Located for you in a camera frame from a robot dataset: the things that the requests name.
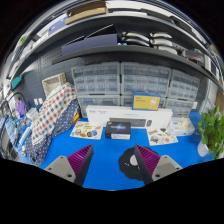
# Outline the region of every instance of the shelf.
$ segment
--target shelf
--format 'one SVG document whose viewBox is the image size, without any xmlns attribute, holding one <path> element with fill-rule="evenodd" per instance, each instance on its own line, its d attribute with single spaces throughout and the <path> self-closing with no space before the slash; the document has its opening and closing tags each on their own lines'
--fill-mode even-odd
<svg viewBox="0 0 224 224">
<path fill-rule="evenodd" d="M 76 51 L 67 55 L 58 57 L 52 61 L 52 65 L 66 61 L 76 57 L 82 57 L 86 55 L 93 54 L 103 54 L 103 53 L 135 53 L 135 54 L 146 54 L 150 57 L 147 59 L 151 60 L 151 63 L 168 66 L 171 68 L 179 69 L 189 74 L 200 73 L 212 80 L 223 92 L 223 87 L 221 83 L 212 75 L 212 73 L 206 71 L 199 65 L 187 60 L 179 55 L 172 54 L 167 51 L 158 50 L 150 47 L 134 46 L 134 45 L 117 45 L 117 46 L 104 46 L 89 48 L 81 51 Z"/>
<path fill-rule="evenodd" d="M 206 48 L 197 40 L 195 37 L 190 35 L 185 30 L 177 27 L 176 25 L 167 22 L 163 19 L 156 18 L 154 16 L 142 15 L 142 14 L 134 14 L 131 12 L 122 12 L 122 13 L 108 13 L 105 15 L 97 15 L 88 17 L 77 22 L 71 23 L 69 25 L 65 25 L 61 29 L 55 31 L 52 35 L 50 35 L 47 39 L 43 40 L 40 45 L 37 45 L 33 48 L 26 56 L 25 60 L 21 62 L 20 66 L 24 67 L 24 63 L 26 60 L 34 54 L 41 52 L 46 47 L 50 46 L 52 43 L 60 40 L 63 37 L 68 35 L 78 33 L 80 31 L 85 31 L 88 29 L 92 29 L 94 27 L 104 27 L 108 24 L 114 24 L 116 28 L 118 28 L 118 32 L 121 32 L 123 29 L 131 29 L 142 32 L 143 30 L 147 30 L 149 32 L 154 31 L 164 31 L 168 32 L 172 36 L 172 40 L 179 45 L 184 45 L 186 48 L 197 48 L 201 50 L 205 54 L 209 54 Z M 18 76 L 21 69 L 17 69 L 16 73 L 12 76 L 11 80 Z"/>
</svg>

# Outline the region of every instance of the clothing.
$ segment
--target clothing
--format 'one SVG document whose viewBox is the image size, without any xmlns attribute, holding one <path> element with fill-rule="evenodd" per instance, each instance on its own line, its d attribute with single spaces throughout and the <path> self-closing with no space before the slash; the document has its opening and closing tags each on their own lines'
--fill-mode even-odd
<svg viewBox="0 0 224 224">
<path fill-rule="evenodd" d="M 76 99 L 75 89 L 69 82 L 57 88 L 53 94 L 50 94 L 50 97 L 47 97 L 32 125 L 33 145 L 42 143 L 45 136 L 50 136 L 58 118 L 74 99 Z"/>
<path fill-rule="evenodd" d="M 71 127 L 73 118 L 77 112 L 78 107 L 78 100 L 72 100 L 68 108 L 56 121 L 52 133 L 44 135 L 41 141 L 39 141 L 39 143 L 33 145 L 32 135 L 28 137 L 25 146 L 26 153 L 32 165 L 40 166 L 44 162 L 52 138 L 63 133 Z"/>
</svg>

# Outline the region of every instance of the blue table surface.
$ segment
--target blue table surface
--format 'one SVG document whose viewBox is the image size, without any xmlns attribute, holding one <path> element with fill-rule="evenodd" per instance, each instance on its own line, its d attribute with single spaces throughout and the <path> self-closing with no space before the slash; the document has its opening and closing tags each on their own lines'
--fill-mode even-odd
<svg viewBox="0 0 224 224">
<path fill-rule="evenodd" d="M 189 117 L 192 117 L 193 125 L 198 123 L 200 116 L 201 115 L 197 112 L 190 113 Z M 128 148 L 134 147 L 135 144 L 150 147 L 160 156 L 168 155 L 183 168 L 213 160 L 212 155 L 209 154 L 204 157 L 199 156 L 197 145 L 201 140 L 201 136 L 196 134 L 177 137 L 178 143 L 150 146 L 145 129 L 131 129 L 130 140 L 115 140 L 105 138 L 104 128 L 101 139 L 95 140 L 70 137 L 73 128 L 74 126 L 52 139 L 45 161 L 39 168 L 45 169 L 60 155 L 69 156 L 79 149 L 93 144 L 94 154 L 83 184 L 84 188 L 124 190 L 143 187 L 143 181 L 127 178 L 125 174 L 120 171 L 118 164 L 121 155 Z M 31 164 L 27 155 L 23 156 L 21 154 L 21 149 L 18 150 L 18 153 L 24 163 Z"/>
</svg>

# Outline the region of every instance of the black device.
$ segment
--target black device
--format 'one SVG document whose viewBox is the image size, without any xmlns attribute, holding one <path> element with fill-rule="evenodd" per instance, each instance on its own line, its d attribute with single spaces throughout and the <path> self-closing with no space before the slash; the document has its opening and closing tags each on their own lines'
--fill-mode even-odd
<svg viewBox="0 0 224 224">
<path fill-rule="evenodd" d="M 108 121 L 105 130 L 105 138 L 130 140 L 131 122 Z"/>
</svg>

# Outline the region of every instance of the paper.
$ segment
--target paper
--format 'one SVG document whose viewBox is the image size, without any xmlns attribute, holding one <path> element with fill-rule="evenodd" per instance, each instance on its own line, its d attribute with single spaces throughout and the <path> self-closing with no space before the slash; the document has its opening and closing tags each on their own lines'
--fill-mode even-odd
<svg viewBox="0 0 224 224">
<path fill-rule="evenodd" d="M 149 145 L 166 145 L 178 142 L 176 136 L 171 136 L 166 128 L 147 130 Z"/>
<path fill-rule="evenodd" d="M 34 99 L 34 103 L 36 106 L 39 104 L 37 99 Z"/>
<path fill-rule="evenodd" d="M 78 121 L 72 130 L 71 137 L 97 139 L 101 138 L 103 127 L 92 126 L 89 122 Z"/>
<path fill-rule="evenodd" d="M 38 101 L 39 101 L 39 104 L 43 104 L 42 98 L 39 98 Z"/>
</svg>

